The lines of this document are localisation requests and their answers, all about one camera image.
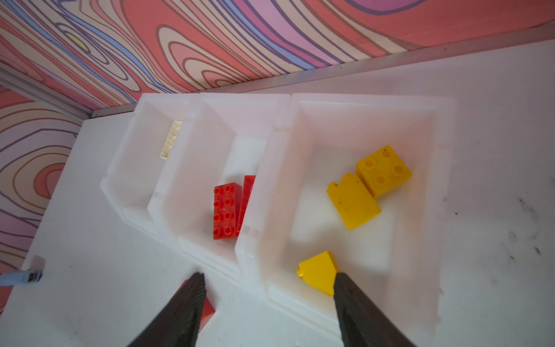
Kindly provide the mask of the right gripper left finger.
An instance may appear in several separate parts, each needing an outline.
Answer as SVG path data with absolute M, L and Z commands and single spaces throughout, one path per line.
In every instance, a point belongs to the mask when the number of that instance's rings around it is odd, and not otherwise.
M 194 273 L 130 346 L 195 346 L 206 294 L 205 275 Z

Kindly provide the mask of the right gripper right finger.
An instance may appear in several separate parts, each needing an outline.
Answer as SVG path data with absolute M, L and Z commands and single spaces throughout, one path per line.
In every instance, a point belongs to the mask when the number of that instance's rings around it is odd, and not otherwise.
M 345 347 L 415 346 L 346 273 L 335 276 L 333 298 Z

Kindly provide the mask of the yellow small lego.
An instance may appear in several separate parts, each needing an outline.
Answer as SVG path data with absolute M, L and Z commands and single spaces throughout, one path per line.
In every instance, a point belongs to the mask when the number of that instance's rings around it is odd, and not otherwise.
M 307 285 L 328 296 L 334 296 L 335 278 L 338 273 L 338 266 L 329 251 L 299 263 L 296 270 L 297 276 Z

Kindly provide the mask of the red long lego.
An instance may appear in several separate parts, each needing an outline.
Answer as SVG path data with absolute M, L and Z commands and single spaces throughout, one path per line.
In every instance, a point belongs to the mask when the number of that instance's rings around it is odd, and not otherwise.
M 231 239 L 239 235 L 242 187 L 237 183 L 214 188 L 213 238 Z

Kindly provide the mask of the cream long lego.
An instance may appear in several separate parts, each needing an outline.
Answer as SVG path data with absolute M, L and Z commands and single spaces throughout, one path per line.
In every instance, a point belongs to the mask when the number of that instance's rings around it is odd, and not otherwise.
M 182 127 L 183 121 L 174 121 L 168 136 L 166 137 L 166 141 L 163 145 L 162 151 L 160 152 L 160 158 L 166 160 L 169 157 L 169 154 L 172 150 L 173 144 L 176 141 L 176 138 L 179 134 L 179 131 Z

